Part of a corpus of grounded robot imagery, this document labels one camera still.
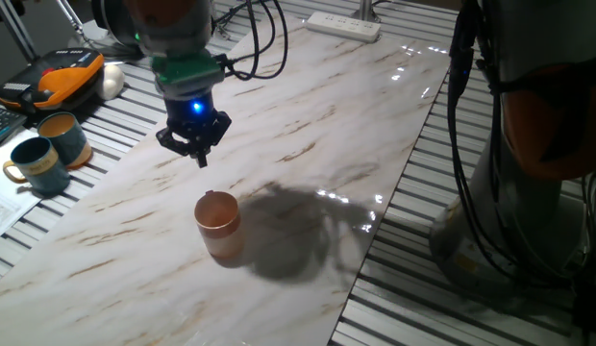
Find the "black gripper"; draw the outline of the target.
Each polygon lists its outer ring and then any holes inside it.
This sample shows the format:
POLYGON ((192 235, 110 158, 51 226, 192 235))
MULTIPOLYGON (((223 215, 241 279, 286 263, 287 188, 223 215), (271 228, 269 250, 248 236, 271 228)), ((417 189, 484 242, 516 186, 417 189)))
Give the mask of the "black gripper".
POLYGON ((206 167, 207 154, 225 135, 231 118, 224 111, 216 111, 210 91, 182 100, 165 98, 164 102, 167 128, 156 133, 158 143, 180 156, 191 157, 199 167, 206 167))

